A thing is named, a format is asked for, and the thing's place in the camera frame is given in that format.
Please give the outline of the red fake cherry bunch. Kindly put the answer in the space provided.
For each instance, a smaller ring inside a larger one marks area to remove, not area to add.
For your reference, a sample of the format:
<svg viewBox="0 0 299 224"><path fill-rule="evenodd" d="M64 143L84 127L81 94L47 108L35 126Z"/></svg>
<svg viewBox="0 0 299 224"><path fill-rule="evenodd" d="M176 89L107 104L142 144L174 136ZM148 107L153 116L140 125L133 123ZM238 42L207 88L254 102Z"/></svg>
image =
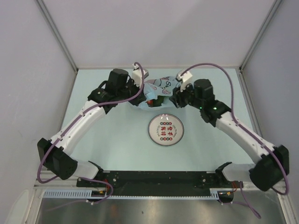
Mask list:
<svg viewBox="0 0 299 224"><path fill-rule="evenodd" d="M154 99L151 99L151 100L148 100L146 101L148 107L155 107L155 100Z"/></svg>

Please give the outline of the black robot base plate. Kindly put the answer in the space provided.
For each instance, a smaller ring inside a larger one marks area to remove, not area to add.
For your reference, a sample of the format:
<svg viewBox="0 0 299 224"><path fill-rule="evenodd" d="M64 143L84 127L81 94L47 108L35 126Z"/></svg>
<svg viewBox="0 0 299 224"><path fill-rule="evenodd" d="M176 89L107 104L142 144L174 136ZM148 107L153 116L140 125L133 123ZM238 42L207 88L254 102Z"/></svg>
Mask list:
<svg viewBox="0 0 299 224"><path fill-rule="evenodd" d="M230 182L214 171L103 171L97 180L112 185L113 196L199 197L210 196L210 190L231 192L242 185Z"/></svg>

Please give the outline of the round printed white plate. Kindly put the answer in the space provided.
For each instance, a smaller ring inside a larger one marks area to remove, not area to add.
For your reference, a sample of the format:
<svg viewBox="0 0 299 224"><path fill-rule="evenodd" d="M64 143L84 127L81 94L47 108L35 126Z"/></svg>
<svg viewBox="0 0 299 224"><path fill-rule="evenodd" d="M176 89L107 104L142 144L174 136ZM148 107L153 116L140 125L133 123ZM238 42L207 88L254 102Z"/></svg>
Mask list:
<svg viewBox="0 0 299 224"><path fill-rule="evenodd" d="M159 114L148 125L148 135L158 145L169 147L176 145L184 136L184 125L172 114Z"/></svg>

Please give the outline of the light blue printed plastic bag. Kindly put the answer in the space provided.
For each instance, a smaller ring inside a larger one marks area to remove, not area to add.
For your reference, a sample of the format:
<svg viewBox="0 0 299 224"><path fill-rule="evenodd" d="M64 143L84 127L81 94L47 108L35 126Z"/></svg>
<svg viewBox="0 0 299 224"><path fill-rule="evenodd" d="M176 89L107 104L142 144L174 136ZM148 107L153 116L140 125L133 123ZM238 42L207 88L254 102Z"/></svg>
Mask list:
<svg viewBox="0 0 299 224"><path fill-rule="evenodd" d="M161 106L148 107L146 101L139 104L139 106L132 106L145 111L157 111L165 108L174 108L175 105L169 100L172 91L175 87L180 87L180 82L174 76L163 77L159 79L147 80L144 83L143 93L145 94L146 101L154 99L158 96L164 96L164 102Z"/></svg>

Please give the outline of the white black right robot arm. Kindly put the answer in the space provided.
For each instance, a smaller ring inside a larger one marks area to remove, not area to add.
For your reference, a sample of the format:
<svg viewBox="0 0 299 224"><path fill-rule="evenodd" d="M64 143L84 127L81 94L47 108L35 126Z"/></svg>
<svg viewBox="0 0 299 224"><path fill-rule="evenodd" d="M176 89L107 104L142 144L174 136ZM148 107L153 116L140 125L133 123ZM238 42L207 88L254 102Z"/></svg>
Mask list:
<svg viewBox="0 0 299 224"><path fill-rule="evenodd" d="M208 79L198 79L184 90L174 88L170 101L177 108L189 105L198 109L206 123L227 134L253 161L252 164L226 162L218 167L215 181L220 187L227 187L232 181L245 181L268 191L289 174L288 149L283 145L277 147L248 129L233 115L232 108L215 99Z"/></svg>

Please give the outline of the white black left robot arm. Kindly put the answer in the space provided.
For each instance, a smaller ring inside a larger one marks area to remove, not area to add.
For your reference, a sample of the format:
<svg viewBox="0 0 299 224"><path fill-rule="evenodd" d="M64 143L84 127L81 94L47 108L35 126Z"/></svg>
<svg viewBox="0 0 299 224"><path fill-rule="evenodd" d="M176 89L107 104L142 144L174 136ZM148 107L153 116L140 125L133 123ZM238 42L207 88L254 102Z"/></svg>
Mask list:
<svg viewBox="0 0 299 224"><path fill-rule="evenodd" d="M103 182L101 167L91 161L78 161L71 157L75 146L99 119L120 103L139 105L145 101L144 80L148 71L135 67L129 74L123 69L113 69L108 80L103 81L87 97L87 101L72 121L50 139L41 138L37 149L41 167L46 167L55 178L71 176L87 178L92 186Z"/></svg>

